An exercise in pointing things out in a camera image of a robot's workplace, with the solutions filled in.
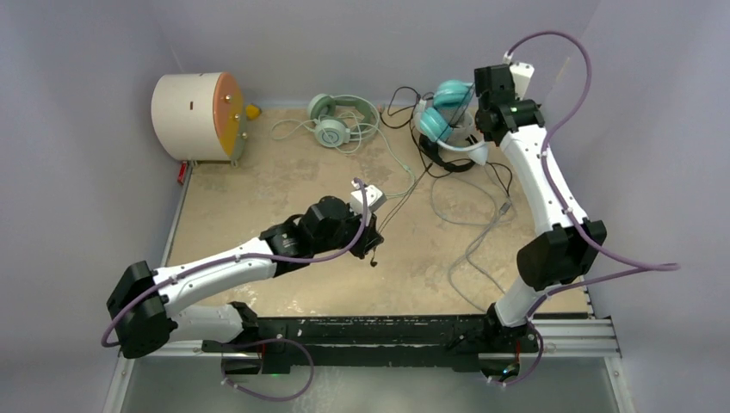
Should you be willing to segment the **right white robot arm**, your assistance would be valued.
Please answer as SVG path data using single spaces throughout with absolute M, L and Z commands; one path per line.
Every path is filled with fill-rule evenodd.
M 473 72 L 476 127 L 511 163 L 535 224 L 535 238 L 517 252 L 517 280 L 490 307 L 496 319 L 483 328 L 486 344 L 496 350 L 517 339 L 517 327 L 526 324 L 541 296 L 589 271 L 597 249 L 584 237 L 603 243 L 607 236 L 603 222 L 591 220 L 573 198 L 545 144 L 540 107 L 524 96 L 533 72 L 525 64 L 492 65 Z

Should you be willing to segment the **teal cat-ear headphones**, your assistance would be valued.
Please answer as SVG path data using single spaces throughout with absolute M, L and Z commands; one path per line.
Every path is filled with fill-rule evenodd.
M 414 108 L 419 149 L 447 172 L 466 172 L 475 165 L 487 163 L 488 146 L 475 136 L 475 120 L 468 109 L 473 97 L 473 83 L 452 79 L 441 83 L 430 100 L 420 98 Z M 467 157 L 468 161 L 464 164 L 446 161 L 440 151 L 452 151 Z

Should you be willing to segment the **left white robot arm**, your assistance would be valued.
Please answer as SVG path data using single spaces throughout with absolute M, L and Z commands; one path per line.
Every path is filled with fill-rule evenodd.
M 190 340 L 249 350 L 257 329 L 246 305 L 204 308 L 199 301 L 346 253 L 364 258 L 384 241 L 375 213 L 385 201 L 372 188 L 352 192 L 349 202 L 326 196 L 304 213 L 219 254 L 170 267 L 150 268 L 145 261 L 129 265 L 106 303 L 112 322 L 102 335 L 103 347 L 118 347 L 128 359 Z

